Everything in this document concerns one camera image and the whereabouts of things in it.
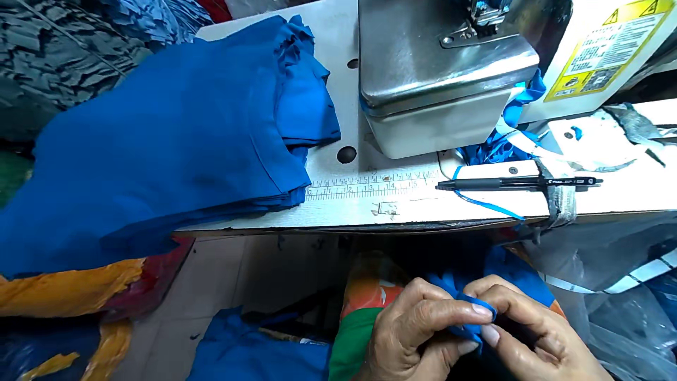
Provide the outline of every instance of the blue fabric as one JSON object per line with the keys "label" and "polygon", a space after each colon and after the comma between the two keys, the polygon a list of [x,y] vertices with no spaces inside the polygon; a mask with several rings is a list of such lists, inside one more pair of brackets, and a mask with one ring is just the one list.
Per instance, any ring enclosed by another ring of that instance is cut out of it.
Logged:
{"label": "blue fabric", "polygon": [[[496,310],[487,303],[462,293],[468,283],[488,275],[498,275],[521,289],[525,294],[550,308],[554,296],[538,273],[520,257],[509,253],[501,246],[494,246],[486,256],[459,258],[440,274],[428,274],[427,279],[433,285],[443,288],[454,299],[465,300],[487,307],[496,318]],[[461,327],[449,327],[460,337],[479,343],[478,353],[482,351],[482,339],[478,325],[466,324]]]}
{"label": "blue fabric", "polygon": [[213,24],[195,0],[102,0],[103,12],[126,35],[161,44],[192,42],[198,30]]}
{"label": "blue fabric", "polygon": [[[521,92],[514,100],[510,101],[503,110],[503,118],[507,125],[516,128],[519,117],[522,115],[522,109],[525,104],[540,99],[546,92],[546,86],[543,83],[540,69],[536,70],[529,86]],[[530,132],[522,132],[529,139],[536,141],[537,136]],[[506,135],[498,133],[496,130],[489,135],[486,142],[458,148],[463,159],[468,165],[505,163],[509,161],[521,161],[533,159],[533,156],[514,147],[507,139]]]}
{"label": "blue fabric", "polygon": [[[444,289],[446,292],[449,293],[449,295],[452,296],[452,298],[456,300],[464,300],[466,302],[470,302],[473,304],[478,304],[482,307],[486,307],[489,309],[492,314],[494,315],[492,317],[492,321],[496,318],[496,310],[490,306],[488,303],[485,303],[481,301],[480,299],[475,299],[471,298],[470,296],[467,296],[466,294],[463,294],[461,290],[463,290],[463,287],[465,285],[456,285],[456,282],[454,282],[454,274],[452,272],[446,272],[442,275],[442,278],[435,275],[435,274],[430,274],[428,276],[428,281],[432,283],[433,285],[436,285],[437,287],[440,287]],[[481,337],[481,331],[480,331],[480,325],[474,325],[474,324],[464,324],[461,326],[457,325],[452,325],[449,327],[449,330],[456,336],[459,336],[461,338],[465,338],[468,340],[472,340],[476,343],[479,343],[479,346],[477,347],[477,352],[479,354],[482,353],[482,337]]]}
{"label": "blue fabric", "polygon": [[[461,172],[461,168],[463,168],[461,165],[459,165],[456,168],[456,171],[454,172],[454,177],[452,177],[452,180],[456,180],[456,178],[458,177],[458,173]],[[509,211],[509,210],[507,210],[503,207],[500,207],[498,205],[494,205],[494,204],[491,204],[491,203],[486,203],[484,201],[471,199],[470,197],[467,197],[466,195],[462,195],[460,190],[458,190],[458,189],[455,190],[454,192],[461,199],[464,199],[465,201],[468,201],[469,203],[474,203],[475,205],[486,207],[487,209],[491,209],[491,210],[494,210],[496,212],[503,213],[507,216],[510,216],[512,218],[516,218],[517,220],[520,220],[520,221],[526,221],[526,219],[524,217],[522,217],[518,214],[512,213],[511,211]]]}
{"label": "blue fabric", "polygon": [[330,345],[274,340],[244,323],[241,311],[222,310],[214,316],[187,381],[327,379]]}
{"label": "blue fabric", "polygon": [[496,274],[516,285],[536,302],[550,308],[554,296],[538,272],[522,258],[494,246],[484,259],[484,277]]}
{"label": "blue fabric", "polygon": [[310,146],[341,137],[300,16],[168,47],[59,114],[0,215],[8,279],[164,254],[191,224],[304,201]]}
{"label": "blue fabric", "polygon": [[76,352],[70,367],[37,378],[40,381],[80,380],[99,346],[101,334],[91,315],[68,319],[0,319],[0,381],[17,381],[21,375],[56,355]]}

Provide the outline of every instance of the white tape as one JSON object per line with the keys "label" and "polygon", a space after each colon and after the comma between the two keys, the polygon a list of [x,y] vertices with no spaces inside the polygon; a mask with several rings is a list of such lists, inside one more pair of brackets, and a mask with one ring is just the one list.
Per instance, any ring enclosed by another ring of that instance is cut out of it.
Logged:
{"label": "white tape", "polygon": [[644,282],[659,277],[676,267],[677,249],[672,250],[671,252],[662,256],[660,259],[652,260],[644,266],[640,266],[616,282],[614,285],[603,291],[592,291],[585,287],[563,281],[562,279],[551,277],[550,275],[544,275],[542,273],[539,274],[541,274],[541,278],[543,278],[547,284],[579,294],[620,294],[622,292],[628,291],[629,289],[635,288]]}

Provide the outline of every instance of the yellow warning sticker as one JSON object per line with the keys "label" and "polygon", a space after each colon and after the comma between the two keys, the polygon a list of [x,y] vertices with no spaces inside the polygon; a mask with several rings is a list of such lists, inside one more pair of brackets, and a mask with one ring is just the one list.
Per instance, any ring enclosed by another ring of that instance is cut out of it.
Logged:
{"label": "yellow warning sticker", "polygon": [[653,36],[673,0],[639,0],[616,9],[582,39],[544,102],[603,92]]}

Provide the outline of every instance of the finger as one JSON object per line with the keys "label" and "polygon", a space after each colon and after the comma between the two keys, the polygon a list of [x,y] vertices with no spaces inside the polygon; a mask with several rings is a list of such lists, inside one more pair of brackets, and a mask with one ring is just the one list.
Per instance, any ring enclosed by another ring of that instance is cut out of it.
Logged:
{"label": "finger", "polygon": [[391,311],[395,316],[400,316],[406,311],[411,310],[421,300],[442,300],[453,299],[448,292],[436,285],[424,281],[421,278],[415,278],[409,282],[402,293],[390,305]]}
{"label": "finger", "polygon": [[486,291],[492,288],[493,285],[502,285],[504,287],[507,287],[508,289],[511,289],[514,292],[517,292],[518,294],[525,295],[524,292],[522,292],[522,290],[519,289],[519,287],[513,285],[512,283],[499,277],[498,275],[489,275],[482,279],[478,279],[476,281],[468,283],[468,285],[466,285],[466,287],[463,289],[463,294],[466,294],[471,298],[476,298],[479,294],[484,294]]}
{"label": "finger", "polygon": [[557,332],[562,328],[557,320],[561,319],[558,314],[548,310],[534,299],[503,285],[493,285],[477,297],[489,303],[499,314],[526,325],[539,338],[546,337],[548,333]]}
{"label": "finger", "polygon": [[431,342],[423,352],[414,379],[446,380],[459,357],[473,352],[478,346],[479,343],[461,338]]}
{"label": "finger", "polygon": [[482,338],[496,350],[503,364],[518,380],[530,380],[539,375],[541,380],[554,379],[555,365],[541,360],[526,345],[497,325],[483,325]]}
{"label": "finger", "polygon": [[437,331],[450,325],[488,324],[485,307],[460,300],[421,300],[395,320],[395,335],[404,348],[418,348]]}

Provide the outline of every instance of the measuring ruler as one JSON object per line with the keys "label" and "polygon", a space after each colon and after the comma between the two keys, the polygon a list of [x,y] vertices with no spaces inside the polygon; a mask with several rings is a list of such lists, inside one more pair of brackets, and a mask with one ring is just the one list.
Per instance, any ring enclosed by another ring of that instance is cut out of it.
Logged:
{"label": "measuring ruler", "polygon": [[428,171],[366,174],[363,176],[316,180],[305,189],[305,200],[323,201],[374,196],[409,195],[434,188],[444,177],[439,169]]}

